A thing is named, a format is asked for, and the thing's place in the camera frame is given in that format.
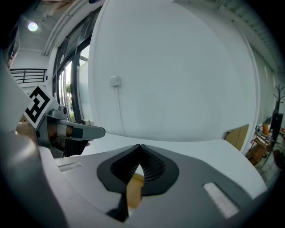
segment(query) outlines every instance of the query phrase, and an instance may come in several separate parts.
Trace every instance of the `orange object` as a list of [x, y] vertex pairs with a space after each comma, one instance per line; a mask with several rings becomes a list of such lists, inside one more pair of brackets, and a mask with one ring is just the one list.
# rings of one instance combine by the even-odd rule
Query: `orange object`
[[264, 134], [264, 135], [269, 135], [268, 124], [267, 124], [267, 123], [265, 123], [264, 125], [262, 125], [262, 134]]

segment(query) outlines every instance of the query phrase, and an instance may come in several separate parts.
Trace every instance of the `ceiling light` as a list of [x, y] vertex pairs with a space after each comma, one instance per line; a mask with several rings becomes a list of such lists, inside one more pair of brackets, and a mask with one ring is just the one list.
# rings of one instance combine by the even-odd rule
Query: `ceiling light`
[[37, 30], [37, 23], [35, 22], [31, 22], [29, 25], [28, 25], [28, 29], [32, 32], [36, 31]]

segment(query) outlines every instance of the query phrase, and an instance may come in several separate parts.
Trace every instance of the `wall switch box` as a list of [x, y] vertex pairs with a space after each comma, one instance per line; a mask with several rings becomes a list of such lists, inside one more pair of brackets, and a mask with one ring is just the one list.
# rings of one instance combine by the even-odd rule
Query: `wall switch box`
[[121, 78], [119, 76], [112, 76], [110, 79], [110, 85], [112, 87], [121, 85]]

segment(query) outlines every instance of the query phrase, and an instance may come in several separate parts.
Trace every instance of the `white table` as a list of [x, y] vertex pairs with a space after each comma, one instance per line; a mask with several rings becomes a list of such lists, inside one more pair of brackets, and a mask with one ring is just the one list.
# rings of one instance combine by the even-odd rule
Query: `white table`
[[[266, 185], [254, 166], [235, 147], [225, 140], [205, 142], [165, 142], [129, 138], [106, 134], [90, 142], [83, 155], [115, 150], [135, 144], [146, 144], [167, 149], [179, 154], [200, 159], [239, 184], [253, 199], [267, 190]], [[143, 175], [142, 169], [137, 173]]]

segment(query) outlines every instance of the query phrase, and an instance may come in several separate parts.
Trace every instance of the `black metal railing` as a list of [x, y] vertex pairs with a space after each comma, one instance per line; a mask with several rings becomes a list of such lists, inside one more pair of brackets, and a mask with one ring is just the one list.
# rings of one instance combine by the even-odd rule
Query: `black metal railing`
[[23, 68], [11, 69], [10, 72], [18, 84], [45, 81], [46, 69]]

